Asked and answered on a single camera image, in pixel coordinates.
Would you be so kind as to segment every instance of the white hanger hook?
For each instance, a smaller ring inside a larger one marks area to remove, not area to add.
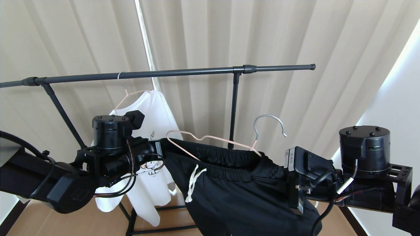
[[[122,84],[121,82],[120,82],[120,75],[121,75],[121,73],[123,73],[123,72],[120,72],[120,73],[118,73],[118,75],[117,75],[117,80],[118,80],[118,83],[120,83],[120,85],[125,89],[125,91],[127,91],[127,88],[124,86],[124,84]]]
[[[284,133],[284,126],[283,126],[283,122],[281,122],[281,120],[280,120],[279,118],[277,118],[277,117],[275,117],[275,116],[273,116],[273,115],[270,115],[270,114],[264,114],[264,115],[259,115],[257,118],[255,118],[255,121],[254,121],[254,130],[255,130],[255,134],[257,135],[257,136],[255,137],[255,141],[257,141],[257,140],[258,140],[257,120],[258,120],[259,118],[261,118],[261,117],[264,117],[264,116],[269,116],[269,117],[272,117],[272,118],[276,119],[278,122],[280,122],[280,124],[281,124],[281,132],[282,132],[283,136],[287,137],[287,135]]]

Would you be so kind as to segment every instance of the brown floor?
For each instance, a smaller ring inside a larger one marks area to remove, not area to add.
[[[168,206],[183,205],[182,196],[176,195]],[[128,199],[123,198],[126,208],[132,209]],[[320,212],[327,204],[318,206]],[[357,236],[341,211],[334,207],[322,221],[320,236]],[[156,228],[193,225],[194,222],[186,209],[160,212],[160,225]],[[87,206],[70,214],[60,214],[40,202],[31,201],[13,225],[8,236],[124,236],[128,221],[119,209],[105,213],[97,209],[92,200]],[[135,230],[154,229],[149,223],[137,217]],[[200,236],[198,229],[187,229],[164,233],[143,234],[147,236]]]

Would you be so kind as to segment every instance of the black pants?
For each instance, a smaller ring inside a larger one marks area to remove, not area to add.
[[[186,207],[204,236],[307,236],[319,217],[316,208],[304,203],[304,214],[288,207],[284,189],[267,183],[284,180],[283,167],[263,153],[229,150],[174,139],[198,161],[165,139],[161,140],[165,165],[175,183],[188,197],[190,177],[195,181],[192,201]],[[317,234],[321,231],[319,224]]]

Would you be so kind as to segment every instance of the white shirt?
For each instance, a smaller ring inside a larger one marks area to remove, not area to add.
[[[179,130],[165,97],[159,91],[153,90],[150,91],[150,93],[145,92],[130,106],[113,110],[110,115],[124,115],[128,111],[134,110],[139,110],[145,115],[145,118],[142,127],[138,130],[133,130],[133,137],[141,136],[150,140],[156,140],[166,138],[166,133],[169,130]],[[180,133],[171,133],[170,137],[182,140],[182,135]],[[160,221],[160,217],[154,206],[164,206],[171,200],[168,184],[173,183],[173,179],[169,171],[166,167],[163,167],[158,171],[154,170],[161,165],[162,161],[152,161],[142,165],[140,170],[137,171],[137,174],[140,175],[137,176],[135,185],[127,193],[137,215],[145,219],[152,226],[158,226]],[[121,190],[127,182],[128,178],[121,180],[110,188],[98,188],[96,192],[116,192]],[[97,197],[95,200],[101,211],[109,212],[118,205],[122,197],[123,196],[114,198]]]

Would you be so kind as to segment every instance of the clothing rack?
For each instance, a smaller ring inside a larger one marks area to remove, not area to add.
[[[229,140],[234,140],[234,130],[235,130],[235,118],[236,118],[236,103],[238,99],[238,87],[239,87],[239,77],[242,74],[250,74],[255,72],[262,71],[297,71],[297,70],[315,70],[315,64],[310,65],[294,65],[294,66],[253,66],[253,65],[243,65],[243,66],[234,66],[234,67],[221,67],[221,68],[201,68],[201,69],[184,69],[184,70],[168,70],[168,71],[142,71],[142,72],[122,72],[122,73],[103,73],[103,74],[87,74],[87,75],[74,75],[74,76],[55,76],[55,77],[29,77],[20,81],[10,81],[0,83],[0,88],[7,87],[16,87],[16,86],[42,86],[45,92],[50,97],[51,101],[57,108],[57,111],[63,118],[67,127],[70,129],[70,132],[73,134],[80,148],[86,148],[87,146],[83,143],[79,133],[72,124],[70,118],[67,116],[66,111],[62,107],[60,101],[58,100],[55,92],[50,84],[55,83],[67,83],[67,82],[76,82],[76,81],[96,81],[96,80],[110,80],[110,79],[135,79],[135,78],[150,78],[150,77],[170,77],[170,76],[192,76],[192,75],[209,75],[209,74],[234,74],[233,79],[233,91],[232,91],[232,109],[231,109],[231,124],[230,124],[230,133]],[[228,148],[233,149],[234,145],[229,143]],[[137,213],[133,209],[131,214],[127,212],[125,207],[119,203],[123,214],[129,221],[127,228],[126,236],[137,235],[137,234],[146,234],[146,233],[158,233],[166,231],[175,231],[183,230],[189,228],[196,228],[196,225],[192,226],[182,226],[182,227],[172,227],[172,228],[163,228],[163,229],[153,229],[145,231],[134,231],[134,225],[137,218]],[[156,210],[173,210],[186,208],[185,205],[182,206],[173,206],[173,207],[159,207]]]

